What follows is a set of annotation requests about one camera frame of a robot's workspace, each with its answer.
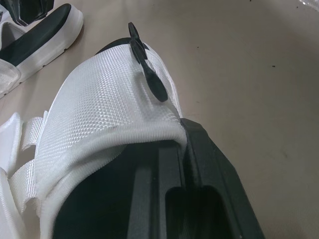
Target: beige floor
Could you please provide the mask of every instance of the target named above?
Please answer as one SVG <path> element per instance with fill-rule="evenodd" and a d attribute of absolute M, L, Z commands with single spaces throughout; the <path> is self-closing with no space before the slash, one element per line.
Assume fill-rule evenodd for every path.
<path fill-rule="evenodd" d="M 319 238 L 319 12 L 297 0 L 69 2 L 84 13 L 80 38 L 0 100 L 0 123 L 41 116 L 132 21 L 166 63 L 184 116 L 236 167 L 266 238 Z"/>

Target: white mesh strap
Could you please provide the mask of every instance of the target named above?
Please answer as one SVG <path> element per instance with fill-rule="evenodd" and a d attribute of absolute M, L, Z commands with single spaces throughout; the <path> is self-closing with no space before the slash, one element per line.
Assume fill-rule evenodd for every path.
<path fill-rule="evenodd" d="M 25 150 L 32 145 L 36 145 L 41 130 L 42 130 L 43 118 L 34 117 L 23 125 L 21 150 Z"/>
<path fill-rule="evenodd" d="M 21 72 L 14 65 L 0 59 L 0 94 L 9 91 L 20 77 Z"/>
<path fill-rule="evenodd" d="M 0 168 L 0 237 L 4 239 L 25 239 L 26 229 L 18 213 L 5 171 Z"/>
<path fill-rule="evenodd" d="M 34 160 L 27 162 L 9 179 L 12 196 L 18 209 L 22 214 L 25 204 L 36 197 L 34 180 Z"/>

